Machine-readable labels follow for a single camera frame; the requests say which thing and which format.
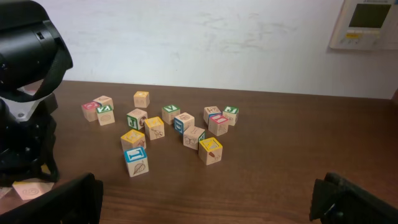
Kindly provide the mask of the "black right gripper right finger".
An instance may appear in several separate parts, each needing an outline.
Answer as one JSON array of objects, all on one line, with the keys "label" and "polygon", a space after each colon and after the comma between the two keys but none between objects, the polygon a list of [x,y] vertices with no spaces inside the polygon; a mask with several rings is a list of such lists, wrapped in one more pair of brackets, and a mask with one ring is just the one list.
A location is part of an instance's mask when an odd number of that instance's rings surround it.
[{"label": "black right gripper right finger", "polygon": [[342,176],[316,179],[309,220],[322,223],[397,224],[397,209]]}]

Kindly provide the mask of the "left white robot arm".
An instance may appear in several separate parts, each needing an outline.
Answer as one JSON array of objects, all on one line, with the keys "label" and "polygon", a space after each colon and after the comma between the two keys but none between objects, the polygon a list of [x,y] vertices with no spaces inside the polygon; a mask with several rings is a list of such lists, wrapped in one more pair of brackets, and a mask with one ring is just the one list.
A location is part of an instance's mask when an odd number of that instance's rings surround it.
[{"label": "left white robot arm", "polygon": [[53,158],[61,84],[72,57],[35,1],[1,1],[1,186],[58,182]]}]

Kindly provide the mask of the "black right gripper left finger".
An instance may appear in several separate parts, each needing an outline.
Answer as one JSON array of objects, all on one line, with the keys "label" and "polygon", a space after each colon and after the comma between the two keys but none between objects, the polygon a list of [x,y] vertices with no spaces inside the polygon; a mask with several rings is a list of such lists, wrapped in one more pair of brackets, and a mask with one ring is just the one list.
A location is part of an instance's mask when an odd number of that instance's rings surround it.
[{"label": "black right gripper left finger", "polygon": [[1,223],[99,223],[103,182],[87,173],[1,215]]}]

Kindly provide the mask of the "yellow S wooden block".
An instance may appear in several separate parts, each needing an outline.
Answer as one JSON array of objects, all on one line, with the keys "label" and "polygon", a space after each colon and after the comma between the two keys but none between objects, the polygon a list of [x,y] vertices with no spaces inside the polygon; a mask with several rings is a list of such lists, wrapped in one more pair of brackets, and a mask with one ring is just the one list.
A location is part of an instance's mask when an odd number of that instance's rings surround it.
[{"label": "yellow S wooden block", "polygon": [[12,187],[22,200],[32,200],[51,191],[54,182],[44,182],[43,180],[32,178],[20,182],[14,182]]}]

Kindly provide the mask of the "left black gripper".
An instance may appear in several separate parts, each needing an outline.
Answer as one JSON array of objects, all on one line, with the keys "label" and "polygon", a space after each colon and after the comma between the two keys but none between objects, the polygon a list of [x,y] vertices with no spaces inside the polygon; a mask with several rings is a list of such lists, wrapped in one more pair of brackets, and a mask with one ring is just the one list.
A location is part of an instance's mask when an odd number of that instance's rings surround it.
[{"label": "left black gripper", "polygon": [[34,178],[58,182],[53,156],[57,123],[51,116],[57,108],[53,93],[26,103],[1,99],[2,187]]}]

